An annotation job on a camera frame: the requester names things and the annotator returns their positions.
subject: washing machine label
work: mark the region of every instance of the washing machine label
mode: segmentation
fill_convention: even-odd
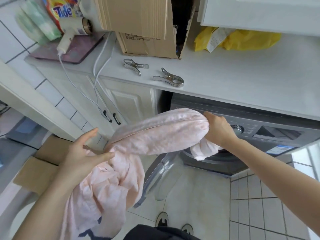
[[[277,145],[276,147],[271,148],[270,150],[266,151],[266,153],[279,155],[279,154],[284,153],[292,148],[294,148],[294,146]]]

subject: left hand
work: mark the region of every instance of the left hand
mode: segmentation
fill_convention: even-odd
[[[113,158],[113,152],[100,155],[88,156],[85,143],[97,135],[98,128],[92,129],[80,136],[69,147],[66,159],[59,165],[59,170],[52,182],[53,185],[64,185],[67,189],[73,190],[91,171],[100,163]]]

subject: hand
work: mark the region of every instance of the hand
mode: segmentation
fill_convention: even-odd
[[[224,117],[219,117],[209,112],[204,112],[203,115],[209,121],[209,131],[205,136],[208,141],[226,149],[232,141],[238,139]]]
[[[59,165],[58,172],[52,182],[53,185],[64,185],[68,190],[73,190],[91,171],[100,163],[113,158],[113,152],[89,156],[83,149],[86,141],[97,135],[98,128],[92,129],[80,136],[69,147],[66,159]]]

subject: white countertop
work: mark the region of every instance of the white countertop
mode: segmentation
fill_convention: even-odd
[[[193,42],[200,26],[195,21],[196,16],[193,20],[182,60],[124,56],[116,43],[100,79],[106,76],[122,82],[320,121],[320,38],[284,34],[277,44],[265,50],[226,51],[217,48],[212,53],[206,50],[194,52]],[[114,42],[115,35],[110,38],[98,68],[110,56]],[[66,68],[92,74],[102,46],[103,42],[81,64],[66,64]],[[125,58],[149,64],[150,68],[140,69],[140,77],[124,67]],[[61,69],[58,62],[31,57],[26,61],[35,66]],[[174,88],[165,82],[153,81],[154,75],[163,75],[162,67],[181,76],[184,87]]]

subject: black cabinet handle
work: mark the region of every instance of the black cabinet handle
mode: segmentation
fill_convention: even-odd
[[[121,125],[121,123],[117,120],[117,118],[116,118],[116,113],[113,113],[113,118],[114,118],[114,120],[117,122],[117,124],[118,125]]]
[[[112,120],[110,120],[110,119],[108,118],[108,116],[107,116],[107,111],[106,111],[106,110],[103,111],[103,114],[104,114],[104,116],[106,117],[106,119],[107,119],[110,123],[112,123]]]

